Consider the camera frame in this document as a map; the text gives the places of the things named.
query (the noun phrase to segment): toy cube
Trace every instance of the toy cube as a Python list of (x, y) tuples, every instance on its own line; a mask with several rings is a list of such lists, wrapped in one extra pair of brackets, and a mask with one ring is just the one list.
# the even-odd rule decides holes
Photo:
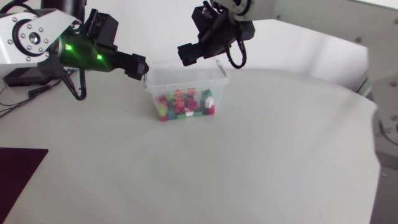
[(192, 100), (188, 103), (189, 110), (195, 111), (197, 109), (197, 107), (198, 107), (198, 103), (196, 101)]
[(186, 109), (185, 109), (185, 115), (186, 115), (187, 117), (193, 116), (193, 111), (190, 110), (190, 109), (188, 109), (188, 108), (186, 108)]
[(211, 108), (214, 105), (214, 98), (209, 96), (206, 100), (205, 100), (205, 108)]
[(197, 108), (194, 112), (193, 112), (194, 116), (203, 116), (203, 112), (201, 111), (201, 108)]
[(177, 115), (177, 119), (184, 119), (186, 118), (185, 114), (179, 114)]
[(160, 119), (162, 121), (168, 121), (169, 120), (169, 118), (166, 115), (165, 116), (161, 116)]
[(209, 115), (214, 115), (216, 113), (216, 107), (213, 105), (211, 106), (211, 108), (209, 109)]
[(177, 105), (177, 106), (175, 107), (174, 111), (175, 111), (177, 114), (184, 114), (184, 113), (185, 113), (185, 107), (184, 107), (184, 106), (181, 106), (181, 105)]
[(166, 94), (167, 101), (175, 101), (175, 96), (173, 94)]
[(167, 111), (167, 107), (165, 105), (163, 105), (163, 104), (159, 105), (159, 107), (158, 107), (159, 116), (165, 116), (166, 111)]
[(159, 102), (159, 105), (164, 105), (164, 106), (167, 106), (167, 101), (161, 101), (161, 102)]
[(185, 100), (185, 107), (188, 107), (189, 102), (195, 101), (193, 98), (186, 98)]
[(189, 96), (195, 96), (197, 93), (197, 89), (196, 88), (188, 88), (188, 95)]
[(185, 100), (183, 98), (177, 98), (175, 102), (177, 106), (185, 106)]
[(157, 100), (159, 100), (159, 102), (164, 102), (164, 101), (167, 101), (167, 99), (166, 99), (166, 96), (165, 96), (165, 95), (162, 95), (162, 96), (158, 97), (158, 98), (157, 98)]
[(176, 91), (175, 91), (175, 96), (176, 96), (177, 98), (183, 97), (183, 96), (184, 96), (184, 91), (183, 91), (183, 90), (176, 90)]
[(209, 115), (210, 114), (210, 109), (209, 108), (203, 108), (202, 112), (203, 112), (203, 115)]
[(167, 112), (167, 117), (168, 117), (168, 119), (171, 121), (171, 120), (174, 120), (174, 119), (177, 119), (177, 115), (175, 114), (175, 111), (174, 110), (168, 110), (168, 112)]
[(201, 95), (202, 97), (208, 98), (209, 96), (213, 96), (213, 93), (210, 90), (205, 90)]

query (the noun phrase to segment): black cable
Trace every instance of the black cable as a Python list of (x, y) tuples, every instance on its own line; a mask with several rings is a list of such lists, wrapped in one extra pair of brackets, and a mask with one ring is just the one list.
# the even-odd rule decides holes
[(76, 98), (76, 100), (81, 101), (81, 100), (84, 100), (86, 98), (86, 96), (87, 96), (86, 73), (85, 73), (84, 69), (80, 69), (80, 95), (77, 93), (75, 85), (73, 84), (72, 80), (70, 79), (70, 77), (66, 73), (62, 77), (62, 81), (68, 87), (69, 91)]
[[(71, 74), (75, 73), (76, 71), (77, 71), (77, 70), (68, 69), (68, 70), (65, 70), (65, 74), (66, 74), (66, 76), (69, 77)], [(4, 109), (4, 110), (1, 110), (1, 111), (0, 111), (0, 113), (6, 111), (5, 113), (0, 114), (0, 119), (3, 118), (5, 115), (11, 113), (11, 112), (14, 111), (15, 109), (20, 108), (21, 106), (26, 105), (28, 102), (34, 100), (36, 97), (40, 96), (41, 94), (45, 93), (46, 91), (51, 90), (53, 87), (59, 85), (61, 82), (62, 82), (62, 80), (59, 80), (59, 81), (55, 82), (55, 83), (52, 84), (52, 85), (42, 86), (42, 87), (40, 87), (40, 88), (36, 88), (36, 89), (34, 89), (34, 90), (29, 91), (29, 92), (28, 92), (29, 98), (26, 99), (26, 100), (24, 100), (24, 101), (21, 101), (21, 102), (19, 102), (19, 103), (14, 103), (14, 104), (12, 104), (12, 105), (5, 105), (5, 104), (3, 104), (3, 103), (0, 103), (0, 105), (3, 105), (3, 106), (12, 106), (12, 108), (7, 108), (7, 109)]]
[(38, 16), (37, 12), (34, 11), (34, 9), (32, 9), (30, 6), (24, 4), (24, 2), (27, 2), (27, 0), (11, 1), (8, 4), (6, 4), (3, 8), (0, 9), (0, 14), (7, 13), (13, 7), (20, 6), (20, 7), (24, 7), (29, 12), (31, 12), (31, 13), (35, 14), (36, 16)]
[(243, 11), (241, 13), (236, 14), (237, 16), (244, 16), (246, 15), (246, 13), (248, 13), (249, 9), (251, 6), (251, 0), (248, 0), (246, 3), (246, 7), (243, 9)]
[(7, 87), (4, 87), (1, 91), (0, 91), (0, 94), (6, 89)]
[(229, 46), (226, 46), (226, 47), (225, 47), (225, 51), (226, 51), (226, 55), (228, 56), (228, 60), (229, 60), (229, 62), (231, 63), (231, 65), (232, 65), (234, 68), (236, 68), (236, 69), (241, 69), (241, 68), (243, 68), (243, 67), (245, 66), (246, 60), (247, 60), (248, 58), (247, 58), (247, 55), (246, 55), (246, 48), (244, 47), (243, 41), (242, 41), (242, 40), (237, 40), (237, 43), (238, 43), (238, 45), (239, 45), (239, 49), (240, 49), (241, 52), (242, 52), (242, 64), (241, 64), (241, 65), (236, 65), (236, 64), (234, 63), (234, 60), (233, 60), (232, 57), (231, 57), (231, 52), (229, 51)]

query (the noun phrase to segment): white wall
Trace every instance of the white wall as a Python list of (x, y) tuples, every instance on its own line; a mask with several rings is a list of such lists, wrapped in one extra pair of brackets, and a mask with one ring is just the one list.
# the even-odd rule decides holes
[[(38, 8), (39, 2), (31, 0), (28, 4)], [(178, 59), (178, 46), (198, 41), (191, 15), (201, 3), (202, 0), (88, 0), (86, 15), (96, 8), (119, 21), (115, 44), (122, 52), (140, 54), (149, 61)], [(245, 43), (245, 68), (308, 74), (352, 90), (359, 86), (367, 67), (365, 48), (279, 21), (256, 21), (255, 27), (255, 37)], [(231, 53), (239, 63), (241, 54), (235, 45)], [(232, 68), (226, 55), (219, 58)]]

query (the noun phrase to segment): black wire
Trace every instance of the black wire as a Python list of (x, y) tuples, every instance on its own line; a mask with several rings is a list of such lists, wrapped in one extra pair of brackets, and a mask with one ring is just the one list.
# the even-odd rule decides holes
[(80, 69), (80, 90), (81, 90), (80, 91), (80, 95), (77, 93), (75, 85), (73, 84), (72, 80), (70, 79), (70, 77), (66, 73), (62, 77), (62, 81), (68, 87), (69, 91), (76, 98), (76, 100), (81, 101), (81, 100), (86, 99), (86, 96), (87, 96), (86, 73), (85, 73), (84, 69)]
[(22, 0), (22, 1), (11, 1), (8, 4), (6, 4), (3, 8), (0, 9), (0, 14), (4, 14), (7, 13), (10, 9), (12, 9), (13, 7), (16, 6), (20, 6), (20, 7), (24, 7), (25, 9), (27, 9), (29, 12), (37, 15), (37, 12), (34, 11), (30, 6), (24, 4), (24, 2), (27, 2), (27, 0)]
[(231, 62), (231, 65), (232, 65), (234, 68), (236, 68), (236, 69), (241, 69), (241, 68), (243, 68), (243, 67), (245, 66), (246, 60), (247, 60), (248, 58), (247, 58), (247, 55), (246, 55), (246, 48), (244, 47), (243, 41), (242, 41), (242, 40), (237, 40), (237, 43), (238, 43), (238, 45), (239, 45), (239, 49), (240, 49), (241, 52), (242, 52), (242, 64), (241, 64), (241, 65), (236, 65), (236, 64), (235, 64), (234, 60), (233, 60), (232, 57), (231, 57), (231, 52), (229, 51), (229, 46), (226, 46), (226, 47), (225, 47), (225, 51), (226, 51), (226, 55), (228, 56), (229, 62)]
[(1, 91), (0, 91), (0, 94), (6, 89), (7, 87), (4, 87)]
[[(71, 74), (73, 74), (73, 73), (75, 73), (75, 72), (76, 72), (76, 70), (68, 69), (68, 70), (65, 71), (65, 74), (66, 74), (66, 76), (69, 77)], [(55, 82), (54, 84), (49, 85), (49, 88), (48, 88), (46, 91), (51, 90), (53, 87), (59, 85), (61, 82), (62, 82), (62, 80), (59, 80), (59, 81)], [(3, 105), (3, 106), (12, 106), (12, 108), (7, 108), (7, 109), (4, 109), (4, 110), (1, 110), (1, 111), (0, 111), (0, 113), (6, 111), (5, 113), (0, 114), (0, 119), (3, 118), (3, 117), (5, 117), (5, 115), (11, 113), (11, 112), (14, 111), (15, 109), (20, 108), (21, 106), (26, 105), (28, 102), (34, 100), (36, 97), (40, 96), (41, 94), (45, 93), (46, 91), (41, 92), (41, 93), (38, 93), (38, 94), (36, 94), (36, 95), (34, 95), (34, 96), (32, 96), (32, 97), (30, 97), (30, 98), (24, 100), (24, 101), (21, 101), (21, 102), (19, 102), (19, 103), (14, 103), (13, 105), (5, 105), (5, 104), (3, 104), (3, 103), (0, 103), (0, 105)]]
[(35, 14), (36, 16), (38, 16), (37, 12), (34, 9), (32, 9), (30, 6), (26, 5), (26, 4), (21, 3), (21, 4), (18, 4), (17, 6), (24, 7), (29, 12), (31, 12), (31, 13)]

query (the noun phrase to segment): green block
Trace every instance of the green block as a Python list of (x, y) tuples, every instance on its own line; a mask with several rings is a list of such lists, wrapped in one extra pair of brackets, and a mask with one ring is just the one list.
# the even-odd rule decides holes
[(205, 90), (202, 94), (202, 98), (208, 98), (209, 96), (213, 96), (213, 93), (210, 90)]
[(165, 109), (159, 109), (159, 115), (160, 116), (166, 116), (166, 110)]
[(203, 113), (201, 111), (195, 111), (193, 112), (193, 116), (203, 116)]
[(178, 114), (177, 115), (177, 118), (178, 119), (184, 119), (184, 118), (186, 118), (187, 116), (185, 115), (185, 114)]
[(166, 94), (166, 100), (167, 101), (175, 100), (175, 95), (174, 94)]

